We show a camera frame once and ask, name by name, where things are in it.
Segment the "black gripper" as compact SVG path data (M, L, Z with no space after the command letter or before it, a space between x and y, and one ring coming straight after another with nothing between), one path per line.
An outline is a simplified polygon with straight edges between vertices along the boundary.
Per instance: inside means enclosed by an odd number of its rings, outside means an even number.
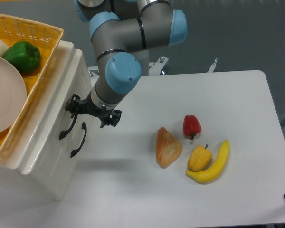
M107 106L101 106L99 108L93 103L90 97L81 100L80 96L77 94L72 94L72 96L67 100L64 110L69 112L71 115L87 114L99 117L101 121L100 128L104 128L105 126L116 127L122 115L121 110L109 110Z

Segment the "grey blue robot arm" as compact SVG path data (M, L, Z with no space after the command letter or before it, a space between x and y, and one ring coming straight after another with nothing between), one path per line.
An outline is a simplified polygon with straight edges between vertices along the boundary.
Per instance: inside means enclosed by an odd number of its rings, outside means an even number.
M173 9L167 0L133 0L126 12L116 13L112 0L76 0L76 10L89 22L100 76L86 99L72 95L65 110L97 117L101 126L116 126L121 111L116 106L132 91L143 74L134 53L183 42L188 34L184 12Z

